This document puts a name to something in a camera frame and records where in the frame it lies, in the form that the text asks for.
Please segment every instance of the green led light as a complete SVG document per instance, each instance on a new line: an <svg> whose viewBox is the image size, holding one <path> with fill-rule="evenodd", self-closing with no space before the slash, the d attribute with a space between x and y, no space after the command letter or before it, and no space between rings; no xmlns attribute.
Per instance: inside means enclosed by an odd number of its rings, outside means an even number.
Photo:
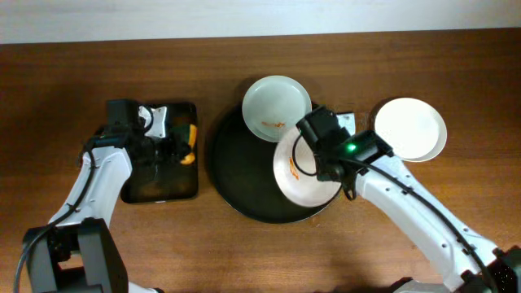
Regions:
<svg viewBox="0 0 521 293"><path fill-rule="evenodd" d="M348 151L354 151L357 149L357 146L353 145L352 143L348 144Z"/></svg>

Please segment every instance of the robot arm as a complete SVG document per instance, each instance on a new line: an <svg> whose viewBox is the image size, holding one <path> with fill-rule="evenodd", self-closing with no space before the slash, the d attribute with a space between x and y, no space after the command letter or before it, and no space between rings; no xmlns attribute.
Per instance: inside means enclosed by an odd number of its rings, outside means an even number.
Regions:
<svg viewBox="0 0 521 293"><path fill-rule="evenodd" d="M372 164L397 177L442 212L475 248L475 253L485 265L490 265L496 260L493 251L497 249L497 245L457 219L414 179L399 158L385 155ZM457 290L464 284L461 278L463 273L468 270L478 274L481 269L469 257L468 251L458 241L456 235L436 214L416 198L402 191L399 186L375 171L370 170L364 175L357 175L356 192L385 212L431 262L443 277L445 286L450 291Z"/></svg>
<svg viewBox="0 0 521 293"><path fill-rule="evenodd" d="M33 292L161 292L128 281L108 226L132 163L171 155L172 148L161 145L167 137L167 107L145 108L134 101L115 100L109 101L107 112L108 126L86 144L80 174L65 203L48 226L32 228L24 237ZM30 247L38 235L43 236ZM61 269L59 263L71 255L80 255L83 267Z"/></svg>
<svg viewBox="0 0 521 293"><path fill-rule="evenodd" d="M447 289L488 292L498 279L508 279L498 284L501 291L521 290L519 248L505 254L457 219L375 132L350 136L324 107L309 113L297 128L315 154L317 179L339 181L345 193L354 191L351 199L359 194L386 213L433 264Z"/></svg>
<svg viewBox="0 0 521 293"><path fill-rule="evenodd" d="M110 225L121 187L132 173L132 164L125 148L98 147L92 150L92 154L95 158L96 169L93 170L94 177L90 188L76 212L60 222L57 227L78 225L90 217L104 219L107 227ZM90 157L87 153L83 155L82 161L83 165L76 183L61 209L50 219L50 223L66 213L69 206L72 206L80 196L90 173Z"/></svg>

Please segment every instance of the sauce residue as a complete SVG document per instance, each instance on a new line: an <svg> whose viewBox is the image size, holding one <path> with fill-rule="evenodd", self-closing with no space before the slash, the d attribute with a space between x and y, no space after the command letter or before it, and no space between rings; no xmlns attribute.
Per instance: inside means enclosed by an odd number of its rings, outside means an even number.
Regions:
<svg viewBox="0 0 521 293"><path fill-rule="evenodd" d="M293 162L293 158L290 157L290 172L291 175L295 176L296 180L299 180L299 173L296 171L295 163Z"/></svg>
<svg viewBox="0 0 521 293"><path fill-rule="evenodd" d="M281 128L283 127L284 125L286 125L286 123L282 123L282 122L278 122L278 123L268 123L268 122L264 122L262 121L262 124L264 126L271 126L271 127L277 127L277 128Z"/></svg>

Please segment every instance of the white bowl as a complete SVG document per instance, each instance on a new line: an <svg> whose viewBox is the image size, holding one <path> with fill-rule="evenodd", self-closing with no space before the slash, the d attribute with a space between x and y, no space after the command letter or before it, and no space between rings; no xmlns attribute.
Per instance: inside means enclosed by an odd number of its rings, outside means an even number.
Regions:
<svg viewBox="0 0 521 293"><path fill-rule="evenodd" d="M274 175L278 187L293 203L312 208L329 202L339 191L340 183L319 181L316 176L304 175L294 167L292 150L300 132L296 127L287 131L278 143L274 155ZM315 173L315 158L306 141L301 138L295 148L296 162L307 173Z"/></svg>
<svg viewBox="0 0 521 293"><path fill-rule="evenodd" d="M436 157L447 142L447 126L440 113L416 98L397 98L376 114L374 131L395 155L410 162Z"/></svg>
<svg viewBox="0 0 521 293"><path fill-rule="evenodd" d="M264 77L244 95L243 118L257 137L278 142L284 133L311 112L311 99L300 83L289 77Z"/></svg>

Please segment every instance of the wooden table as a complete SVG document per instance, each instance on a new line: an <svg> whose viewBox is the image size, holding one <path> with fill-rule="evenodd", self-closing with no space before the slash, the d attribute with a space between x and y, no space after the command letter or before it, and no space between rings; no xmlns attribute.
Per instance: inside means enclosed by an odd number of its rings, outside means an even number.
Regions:
<svg viewBox="0 0 521 293"><path fill-rule="evenodd" d="M112 237L132 281L169 292L439 282L363 199L340 196L307 221L269 225L215 191L204 171L206 131L255 80L275 74L295 78L317 103L355 111L359 129L384 98L430 103L445 119L447 146L410 169L499 247L521 243L521 29L14 45L0 46L0 62L0 291L11 289L26 229L65 200L81 141L105 122L113 98L188 100L199 112L198 197L116 205Z"/></svg>

